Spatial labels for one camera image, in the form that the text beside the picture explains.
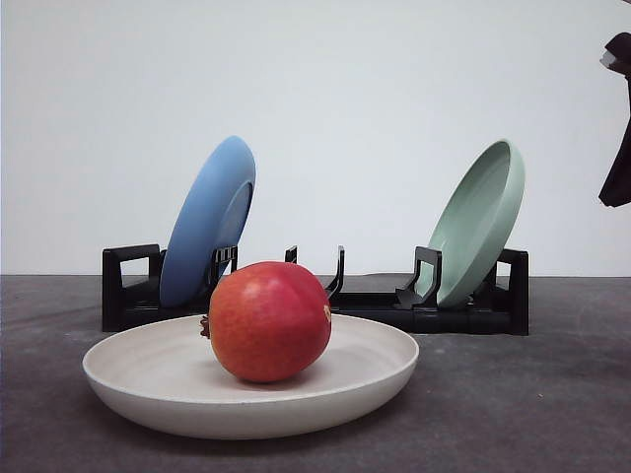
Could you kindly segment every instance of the dish rack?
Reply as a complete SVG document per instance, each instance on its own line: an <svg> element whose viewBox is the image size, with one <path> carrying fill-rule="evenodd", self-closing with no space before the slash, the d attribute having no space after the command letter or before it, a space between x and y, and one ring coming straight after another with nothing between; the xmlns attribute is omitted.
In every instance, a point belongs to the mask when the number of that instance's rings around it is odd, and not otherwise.
<svg viewBox="0 0 631 473"><path fill-rule="evenodd" d="M217 248L208 265L205 284L189 303L178 307L160 305L160 274L167 251L157 244L107 248L103 251L102 330L116 332L147 323L206 314L210 296L228 264L237 270L239 251L236 246ZM528 253L504 249L493 268L468 302L458 308L438 307L441 288L441 251L417 246L414 272L409 281L393 292L344 292L344 256L337 250L337 269L325 287L331 311L379 321L409 333L469 333L528 335ZM149 258L149 274L141 281L123 285L121 263ZM298 262L298 248L285 251L285 261ZM421 275L422 263L432 266L432 284L424 296L414 291ZM510 265L508 287L497 283L497 263Z"/></svg>

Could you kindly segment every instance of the gray tabletop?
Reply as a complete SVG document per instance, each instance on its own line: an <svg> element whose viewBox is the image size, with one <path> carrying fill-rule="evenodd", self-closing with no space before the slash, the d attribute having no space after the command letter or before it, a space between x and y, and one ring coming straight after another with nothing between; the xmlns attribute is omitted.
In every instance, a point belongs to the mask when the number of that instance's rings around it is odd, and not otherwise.
<svg viewBox="0 0 631 473"><path fill-rule="evenodd" d="M100 283L2 278L3 472L631 471L631 278L533 278L529 336L416 335L419 364L381 409L256 441L153 432L99 400L81 360L107 336Z"/></svg>

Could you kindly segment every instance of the green plate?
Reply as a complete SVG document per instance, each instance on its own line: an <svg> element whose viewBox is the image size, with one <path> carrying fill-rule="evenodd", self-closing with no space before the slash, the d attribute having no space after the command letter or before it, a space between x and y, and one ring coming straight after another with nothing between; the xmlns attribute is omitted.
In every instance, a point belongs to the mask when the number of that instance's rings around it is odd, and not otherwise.
<svg viewBox="0 0 631 473"><path fill-rule="evenodd" d="M464 176L429 242L443 252L439 306L466 303L491 270L517 219L525 180L524 160L506 140L491 145ZM423 263L414 289L424 296L431 285L431 266Z"/></svg>

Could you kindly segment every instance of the blue plate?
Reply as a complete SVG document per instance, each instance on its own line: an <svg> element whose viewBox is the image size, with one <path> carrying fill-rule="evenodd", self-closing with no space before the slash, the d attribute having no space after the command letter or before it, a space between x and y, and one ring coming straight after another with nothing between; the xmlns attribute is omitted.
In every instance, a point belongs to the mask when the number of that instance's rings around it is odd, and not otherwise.
<svg viewBox="0 0 631 473"><path fill-rule="evenodd" d="M239 242L255 179L252 152L237 136L206 160L171 234L160 278L162 306L186 304L206 288L213 250Z"/></svg>

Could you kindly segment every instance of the red pomegranate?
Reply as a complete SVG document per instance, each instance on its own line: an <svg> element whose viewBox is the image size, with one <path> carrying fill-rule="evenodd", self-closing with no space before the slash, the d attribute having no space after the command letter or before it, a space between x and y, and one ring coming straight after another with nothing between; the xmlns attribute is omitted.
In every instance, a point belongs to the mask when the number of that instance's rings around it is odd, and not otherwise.
<svg viewBox="0 0 631 473"><path fill-rule="evenodd" d="M265 261L223 278L208 313L219 363L256 382L285 379L324 351L331 333L326 292L309 270Z"/></svg>

